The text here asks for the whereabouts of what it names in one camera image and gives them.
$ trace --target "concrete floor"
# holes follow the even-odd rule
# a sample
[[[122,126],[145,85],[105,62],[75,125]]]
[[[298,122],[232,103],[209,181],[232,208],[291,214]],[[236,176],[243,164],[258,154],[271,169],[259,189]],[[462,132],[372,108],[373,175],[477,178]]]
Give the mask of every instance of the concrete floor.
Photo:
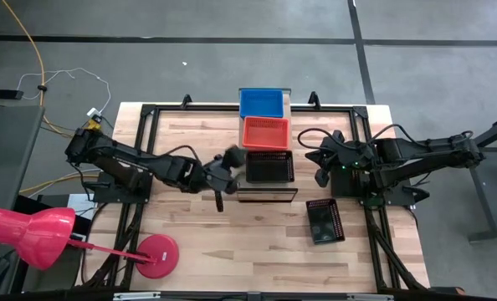
[[[29,0],[9,1],[32,34],[165,37],[352,38],[346,0]],[[497,39],[497,1],[356,0],[364,38]],[[20,33],[0,3],[0,33]],[[305,102],[315,90],[324,103],[365,104],[355,46],[247,44],[40,43],[47,70],[86,68],[110,82],[105,115],[115,120],[122,101],[235,101],[239,87],[290,87]],[[497,48],[366,47],[377,104],[411,135],[436,138],[497,120]],[[30,45],[0,42],[0,88],[38,72]],[[101,107],[105,86],[89,75],[61,74],[49,84],[47,116],[76,127]],[[23,82],[26,95],[38,81]],[[37,101],[20,100],[20,105]],[[73,170],[68,141],[41,131],[23,186]],[[497,297],[497,241],[468,244],[486,229],[467,171],[433,173],[431,197],[417,209],[433,286],[455,285]],[[77,182],[51,188],[80,192]]]

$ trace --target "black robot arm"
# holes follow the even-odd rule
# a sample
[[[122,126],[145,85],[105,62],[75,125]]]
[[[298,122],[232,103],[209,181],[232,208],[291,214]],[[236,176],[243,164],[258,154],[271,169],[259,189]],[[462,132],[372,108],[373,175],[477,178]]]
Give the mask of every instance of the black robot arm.
[[[181,148],[189,148],[195,158],[171,155]],[[244,151],[237,146],[230,147],[224,156],[216,155],[213,161],[203,165],[188,145],[155,156],[112,140],[99,130],[88,129],[75,131],[65,154],[68,156],[67,161],[75,166],[80,163],[98,166],[113,176],[117,185],[128,191],[139,189],[144,173],[148,172],[157,180],[182,192],[213,190],[217,198],[220,198],[220,191],[228,194],[236,192],[238,183],[232,177],[231,168],[244,164]]]
[[[345,142],[343,134],[335,130],[319,147],[311,147],[317,150],[305,156],[320,167],[315,180],[321,187],[327,185],[330,170],[339,166],[369,172],[370,192],[380,193],[401,181],[444,167],[477,166],[484,157],[470,139],[471,134],[467,131],[448,138],[422,141],[399,138]]]

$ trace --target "black cable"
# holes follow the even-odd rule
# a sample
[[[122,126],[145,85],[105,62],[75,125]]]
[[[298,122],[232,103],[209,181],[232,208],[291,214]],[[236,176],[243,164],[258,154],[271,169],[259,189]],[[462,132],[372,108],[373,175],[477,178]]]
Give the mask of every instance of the black cable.
[[[113,126],[113,125],[112,125],[112,124],[111,124],[111,123],[107,120],[107,118],[102,117],[102,120],[105,120],[105,123],[107,123],[107,125],[108,125],[108,126],[109,126],[112,130],[114,130],[114,129],[115,129],[115,127],[114,127],[114,126]]]
[[[92,226],[95,223],[96,218],[100,214],[102,210],[104,210],[105,206],[107,206],[107,203],[103,203],[98,207],[98,210],[96,210],[95,214],[92,216],[90,219],[90,226],[89,226],[89,231],[87,232],[87,235],[85,236],[85,242],[89,242],[89,236],[90,232],[92,231]],[[86,249],[83,249],[83,256],[81,257],[81,283],[85,283],[85,255],[87,253]]]
[[[307,148],[307,149],[333,151],[332,149],[330,149],[328,147],[310,146],[310,145],[306,145],[305,143],[303,143],[300,140],[300,137],[302,135],[306,134],[309,131],[319,131],[319,132],[321,132],[321,133],[329,136],[337,145],[341,145],[342,147],[345,147],[348,150],[354,150],[354,151],[356,151],[358,149],[358,148],[356,148],[354,146],[348,146],[348,145],[344,144],[343,142],[341,142],[341,141],[337,140],[336,138],[334,138],[328,131],[323,130],[323,129],[319,129],[319,128],[309,128],[309,129],[301,131],[299,133],[299,135],[297,135],[297,141],[299,142],[299,144],[302,145],[303,147]]]
[[[123,269],[125,269],[125,268],[126,268],[126,266],[124,265],[124,267],[119,268],[118,270],[116,270],[116,273],[120,273],[120,271],[123,270]]]
[[[70,166],[72,166],[72,168],[74,168],[79,173],[79,179],[81,180],[81,186],[83,187],[83,189],[85,190],[85,193],[87,194],[87,200],[89,200],[89,202],[91,202],[89,190],[87,189],[87,187],[85,187],[85,178],[83,177],[83,172],[81,172],[81,170],[77,166],[75,166],[74,164],[72,164],[72,163],[69,163],[69,164],[70,164]]]
[[[392,124],[392,125],[388,125],[388,126],[385,126],[382,130],[380,130],[378,133],[376,133],[370,140],[368,140],[366,142],[366,144],[371,144],[373,143],[373,141],[380,135],[382,135],[382,133],[384,133],[385,131],[391,129],[392,127],[397,127],[399,130],[401,130],[401,132],[415,145],[418,145],[418,146],[421,146],[421,147],[433,147],[433,146],[450,146],[451,143],[442,143],[442,144],[432,144],[432,145],[424,145],[424,144],[421,144],[417,141],[415,141],[409,134],[408,132],[401,126],[401,125],[398,125],[398,124]],[[471,131],[471,130],[466,130],[464,132],[461,133],[461,135],[464,135],[464,138],[463,139],[460,139],[460,140],[456,140],[456,141],[453,141],[453,143],[460,143],[460,142],[464,142],[466,140],[469,140],[473,135],[474,135],[474,132]]]
[[[214,178],[216,178],[218,180],[221,180],[221,181],[226,181],[226,182],[230,181],[230,179],[223,179],[220,176],[215,176],[213,173],[211,173],[209,171],[206,171],[204,169],[204,165],[202,164],[202,162],[200,161],[200,158],[197,155],[197,152],[190,145],[180,145],[178,147],[175,147],[175,148],[169,150],[168,152],[166,152],[166,153],[164,153],[162,155],[159,155],[158,158],[161,158],[162,156],[170,155],[171,153],[173,153],[175,151],[179,151],[180,149],[183,149],[183,148],[187,148],[187,149],[189,149],[192,152],[192,155],[195,157],[195,161],[197,161],[198,166],[202,167],[202,169],[204,170],[204,173],[206,174],[206,176],[212,176],[212,177],[214,177]]]
[[[414,218],[414,221],[416,222],[416,228],[419,229],[419,225],[418,225],[418,218],[416,217],[416,213],[414,213],[414,211],[409,207],[409,206],[403,206],[405,208],[405,210],[407,210],[410,215]]]
[[[427,184],[428,181],[424,182],[429,176],[431,175],[431,172],[428,172],[427,175],[425,175],[420,181],[417,181],[416,184],[412,185],[412,187],[418,187],[423,184]]]
[[[94,207],[91,207],[91,208],[89,208],[89,209],[79,210],[79,211],[76,211],[75,213],[81,212],[81,213],[79,214],[79,217],[82,217],[85,213],[87,213],[87,212],[91,211],[92,209],[94,209]]]

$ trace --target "black basket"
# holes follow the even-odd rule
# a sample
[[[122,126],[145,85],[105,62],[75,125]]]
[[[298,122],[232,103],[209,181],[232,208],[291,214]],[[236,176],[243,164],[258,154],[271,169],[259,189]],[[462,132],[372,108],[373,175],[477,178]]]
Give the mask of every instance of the black basket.
[[[335,199],[307,201],[306,209],[314,244],[346,240]]]
[[[286,183],[295,181],[291,150],[249,151],[248,183]]]

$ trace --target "white cable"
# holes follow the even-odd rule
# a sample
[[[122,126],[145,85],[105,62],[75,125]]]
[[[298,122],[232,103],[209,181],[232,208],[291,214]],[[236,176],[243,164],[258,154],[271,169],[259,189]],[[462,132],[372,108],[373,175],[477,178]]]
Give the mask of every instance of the white cable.
[[[91,169],[88,169],[88,170],[83,170],[83,171],[81,171],[81,172],[86,173],[86,172],[92,172],[92,171],[101,171],[101,169],[99,169],[99,168],[91,168]],[[72,173],[69,173],[69,174],[68,174],[68,175],[66,175],[66,176],[61,176],[60,178],[65,178],[65,177],[67,177],[67,176],[73,176],[73,175],[78,175],[78,174],[79,174],[79,173],[78,173],[77,171],[74,171],[74,172],[72,172]],[[42,188],[42,189],[40,189],[40,190],[36,191],[34,194],[32,194],[32,195],[30,195],[30,196],[28,196],[28,197],[33,197],[33,196],[36,196],[36,195],[38,195],[40,192],[45,191],[46,189],[50,188],[50,187],[51,187],[51,186],[53,186],[54,184],[57,184],[57,182],[56,182],[56,183],[51,183],[51,184],[47,185],[46,187],[44,187],[44,188]]]
[[[53,78],[55,78],[55,76],[57,76],[59,73],[62,73],[62,72],[65,72],[70,78],[75,79],[75,77],[70,72],[74,72],[77,70],[81,70],[87,74],[90,74],[90,75],[96,77],[96,79],[98,79],[100,82],[104,83],[105,86],[107,87],[107,94],[108,94],[107,101],[105,102],[105,104],[101,108],[101,110],[99,111],[100,113],[103,113],[103,111],[105,110],[105,107],[107,107],[107,105],[111,101],[111,91],[109,89],[109,83],[107,81],[101,79],[100,76],[90,72],[89,70],[78,67],[78,68],[74,68],[74,69],[70,69],[70,70],[44,71],[46,74],[47,73],[54,73],[54,75],[52,77],[50,77],[48,80],[46,80],[44,82],[44,84],[47,84],[50,80],[52,80]],[[16,88],[16,90],[20,90],[20,86],[22,85],[22,80],[24,77],[26,77],[26,76],[40,76],[40,75],[41,74],[24,74],[24,75],[22,75],[22,77],[20,77],[20,80],[18,81],[18,87]],[[32,99],[38,98],[39,96],[40,96],[40,92],[38,92],[34,97],[29,98],[29,97],[22,96],[22,98],[32,100]]]

